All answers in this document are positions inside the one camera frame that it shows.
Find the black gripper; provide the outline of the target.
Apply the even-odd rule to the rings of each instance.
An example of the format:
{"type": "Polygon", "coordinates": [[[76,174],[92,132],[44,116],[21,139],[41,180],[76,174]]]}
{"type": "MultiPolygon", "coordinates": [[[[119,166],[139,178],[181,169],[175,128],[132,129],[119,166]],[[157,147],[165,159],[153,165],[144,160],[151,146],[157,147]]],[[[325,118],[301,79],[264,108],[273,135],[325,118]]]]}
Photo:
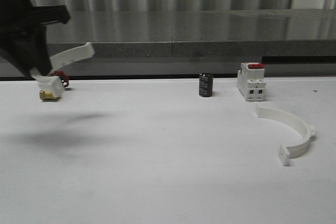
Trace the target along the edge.
{"type": "Polygon", "coordinates": [[[4,58],[24,76],[36,68],[49,75],[52,65],[46,41],[46,26],[66,24],[70,14],[65,5],[34,6],[30,0],[1,0],[1,50],[4,58]]]}

